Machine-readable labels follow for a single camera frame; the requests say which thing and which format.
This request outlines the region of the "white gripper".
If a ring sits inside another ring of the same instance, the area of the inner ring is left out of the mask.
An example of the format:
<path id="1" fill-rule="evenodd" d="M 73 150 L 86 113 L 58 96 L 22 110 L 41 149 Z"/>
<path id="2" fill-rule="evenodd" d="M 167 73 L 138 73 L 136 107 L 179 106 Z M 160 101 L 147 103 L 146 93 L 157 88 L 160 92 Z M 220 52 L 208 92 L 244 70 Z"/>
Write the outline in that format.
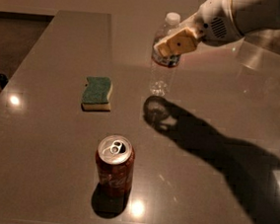
<path id="1" fill-rule="evenodd" d="M 163 58 L 194 51 L 198 42 L 221 46 L 244 37 L 237 25 L 238 11 L 248 0 L 207 0 L 193 15 L 181 23 L 183 28 L 159 27 L 153 45 Z"/>

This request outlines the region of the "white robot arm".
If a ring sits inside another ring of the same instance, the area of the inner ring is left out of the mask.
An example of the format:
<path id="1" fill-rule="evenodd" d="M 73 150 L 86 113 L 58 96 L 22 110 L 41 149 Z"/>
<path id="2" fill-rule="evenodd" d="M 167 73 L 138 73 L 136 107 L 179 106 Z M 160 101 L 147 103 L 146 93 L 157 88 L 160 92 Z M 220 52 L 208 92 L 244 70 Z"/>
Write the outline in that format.
<path id="1" fill-rule="evenodd" d="M 207 0 L 154 46 L 163 57 L 221 46 L 262 30 L 280 30 L 280 0 Z"/>

